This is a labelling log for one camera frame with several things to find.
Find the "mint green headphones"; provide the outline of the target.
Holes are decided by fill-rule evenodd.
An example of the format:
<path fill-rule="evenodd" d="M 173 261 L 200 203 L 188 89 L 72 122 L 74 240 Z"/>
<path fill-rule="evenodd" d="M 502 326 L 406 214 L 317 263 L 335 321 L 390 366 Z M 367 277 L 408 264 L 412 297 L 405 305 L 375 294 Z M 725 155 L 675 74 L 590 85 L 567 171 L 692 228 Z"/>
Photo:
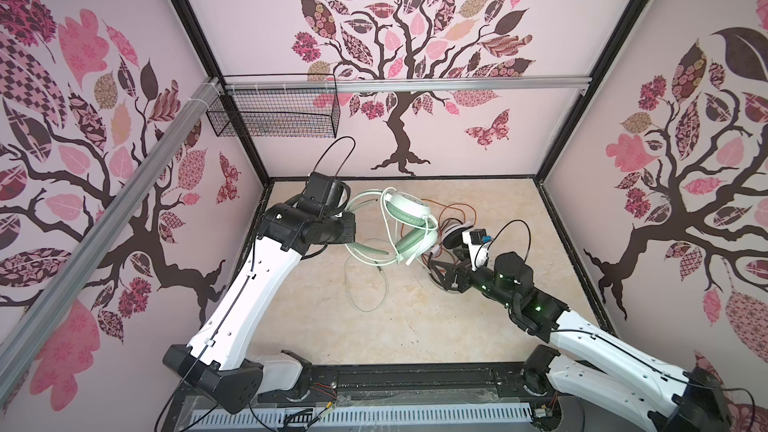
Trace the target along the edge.
<path fill-rule="evenodd" d="M 384 241 L 389 249 L 360 242 L 346 245 L 357 261 L 375 267 L 410 265 L 437 244 L 438 222 L 424 200 L 394 187 L 371 189 L 352 197 L 344 211 L 355 213 L 368 205 L 379 209 L 386 233 Z"/>

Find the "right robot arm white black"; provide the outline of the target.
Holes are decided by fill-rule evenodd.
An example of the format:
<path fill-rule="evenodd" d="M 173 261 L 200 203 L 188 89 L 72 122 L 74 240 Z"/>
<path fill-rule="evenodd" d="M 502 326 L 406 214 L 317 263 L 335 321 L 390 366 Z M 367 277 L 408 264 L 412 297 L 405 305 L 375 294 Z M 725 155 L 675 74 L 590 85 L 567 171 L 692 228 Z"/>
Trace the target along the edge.
<path fill-rule="evenodd" d="M 457 264 L 430 260 L 428 267 L 441 286 L 477 290 L 541 340 L 521 371 L 531 394 L 575 396 L 644 431 L 730 430 L 728 400 L 712 373 L 656 359 L 590 323 L 537 288 L 532 268 L 517 253 L 499 255 L 491 267 L 470 257 Z"/>

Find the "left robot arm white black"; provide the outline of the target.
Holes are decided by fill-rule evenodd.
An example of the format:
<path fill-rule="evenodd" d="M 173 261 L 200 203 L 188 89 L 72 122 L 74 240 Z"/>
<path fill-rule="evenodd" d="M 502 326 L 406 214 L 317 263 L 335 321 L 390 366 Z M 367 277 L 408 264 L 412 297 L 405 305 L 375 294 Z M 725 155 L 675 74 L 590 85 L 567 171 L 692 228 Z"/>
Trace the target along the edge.
<path fill-rule="evenodd" d="M 313 172 L 300 194 L 268 208 L 230 290 L 187 343 L 168 348 L 164 365 L 231 414 L 261 393 L 293 388 L 303 360 L 284 352 L 251 361 L 246 352 L 278 288 L 309 248 L 354 241 L 350 198 L 340 179 Z"/>

